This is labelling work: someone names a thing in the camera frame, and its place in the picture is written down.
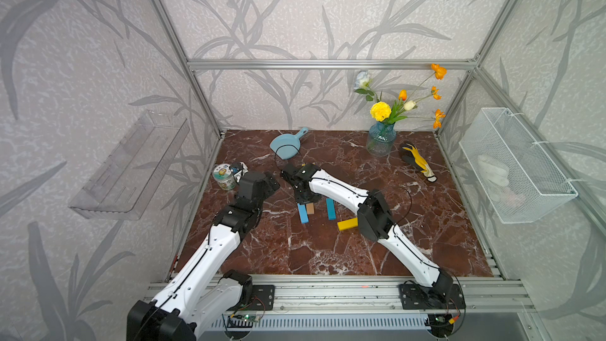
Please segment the teal block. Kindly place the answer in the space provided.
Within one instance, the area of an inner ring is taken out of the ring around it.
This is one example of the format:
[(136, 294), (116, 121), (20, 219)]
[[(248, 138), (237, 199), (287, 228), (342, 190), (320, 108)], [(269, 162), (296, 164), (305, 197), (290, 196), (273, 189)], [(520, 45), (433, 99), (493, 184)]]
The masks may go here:
[(328, 219), (336, 220), (336, 207), (335, 207), (334, 200), (331, 198), (327, 198), (326, 207), (327, 207)]

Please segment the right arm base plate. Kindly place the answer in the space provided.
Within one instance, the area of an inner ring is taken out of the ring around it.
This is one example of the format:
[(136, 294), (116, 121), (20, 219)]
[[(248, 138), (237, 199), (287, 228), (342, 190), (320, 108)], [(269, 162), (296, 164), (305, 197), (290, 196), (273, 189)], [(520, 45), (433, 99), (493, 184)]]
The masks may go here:
[(400, 284), (398, 289), (403, 309), (448, 311), (466, 309), (465, 296), (459, 284), (453, 284), (448, 294), (420, 286), (410, 280)]

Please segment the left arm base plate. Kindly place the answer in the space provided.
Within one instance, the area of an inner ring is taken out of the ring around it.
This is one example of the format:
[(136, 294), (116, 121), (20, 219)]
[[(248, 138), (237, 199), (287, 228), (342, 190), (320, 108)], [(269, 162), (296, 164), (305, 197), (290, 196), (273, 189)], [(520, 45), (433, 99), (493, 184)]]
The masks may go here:
[(243, 292), (240, 303), (228, 309), (229, 312), (273, 310), (276, 298), (275, 285), (252, 285)]

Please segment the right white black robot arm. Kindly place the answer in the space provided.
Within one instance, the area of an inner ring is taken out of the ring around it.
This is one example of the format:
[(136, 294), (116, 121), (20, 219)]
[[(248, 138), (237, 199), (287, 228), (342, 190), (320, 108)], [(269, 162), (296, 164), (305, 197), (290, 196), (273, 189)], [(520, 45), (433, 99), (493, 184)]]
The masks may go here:
[(292, 185), (298, 204), (329, 198), (352, 211), (360, 233), (388, 249), (412, 273), (427, 298), (446, 303), (454, 285), (452, 277), (429, 260), (402, 232), (394, 221), (382, 192), (349, 185), (314, 164), (296, 167), (287, 164), (280, 173)]

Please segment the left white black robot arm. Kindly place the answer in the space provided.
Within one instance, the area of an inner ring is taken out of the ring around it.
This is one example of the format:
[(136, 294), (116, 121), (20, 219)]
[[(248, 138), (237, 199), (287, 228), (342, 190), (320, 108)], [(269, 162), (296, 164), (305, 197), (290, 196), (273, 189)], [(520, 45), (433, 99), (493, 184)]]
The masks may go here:
[(213, 219), (208, 235), (175, 278), (153, 300), (138, 301), (127, 316), (127, 340), (200, 340), (219, 316), (244, 306), (252, 278), (230, 271), (208, 284), (227, 257), (260, 222), (266, 200), (280, 188), (270, 172), (247, 171), (234, 200)]

